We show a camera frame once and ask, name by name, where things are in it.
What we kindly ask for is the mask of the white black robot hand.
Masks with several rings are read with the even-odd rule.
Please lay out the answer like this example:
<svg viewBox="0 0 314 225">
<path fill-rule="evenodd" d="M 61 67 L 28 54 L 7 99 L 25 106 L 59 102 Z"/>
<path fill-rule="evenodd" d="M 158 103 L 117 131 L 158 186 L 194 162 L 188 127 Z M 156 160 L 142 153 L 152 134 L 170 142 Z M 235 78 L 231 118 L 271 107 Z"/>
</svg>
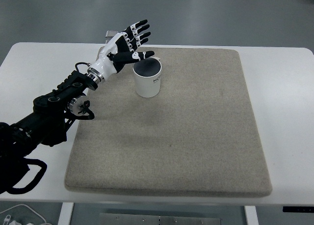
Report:
<svg viewBox="0 0 314 225">
<path fill-rule="evenodd" d="M 150 27 L 147 22 L 147 19 L 136 22 L 123 32 L 114 35 L 104 47 L 100 48 L 96 61 L 87 70 L 87 76 L 94 82 L 100 83 L 106 81 L 112 74 L 121 71 L 122 68 L 116 68 L 114 63 L 130 64 L 152 57 L 155 54 L 154 51 L 130 52 L 136 51 L 148 42 L 151 32 L 142 34 Z"/>
</svg>

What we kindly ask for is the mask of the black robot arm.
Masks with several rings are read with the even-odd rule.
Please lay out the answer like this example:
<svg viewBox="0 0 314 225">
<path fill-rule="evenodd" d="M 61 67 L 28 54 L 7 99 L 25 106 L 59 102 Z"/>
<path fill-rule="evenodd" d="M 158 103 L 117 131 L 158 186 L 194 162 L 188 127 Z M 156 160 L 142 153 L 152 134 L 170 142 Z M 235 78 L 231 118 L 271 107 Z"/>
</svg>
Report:
<svg viewBox="0 0 314 225">
<path fill-rule="evenodd" d="M 0 191 L 12 195 L 31 191 L 44 176 L 47 165 L 28 155 L 40 144 L 54 146 L 65 142 L 67 131 L 76 120 L 92 120 L 90 101 L 84 91 L 119 73 L 126 64 L 136 63 L 154 55 L 153 51 L 137 49 L 148 41 L 147 20 L 136 22 L 116 33 L 99 50 L 86 73 L 74 70 L 52 92 L 33 100 L 31 114 L 14 124 L 0 125 Z"/>
</svg>

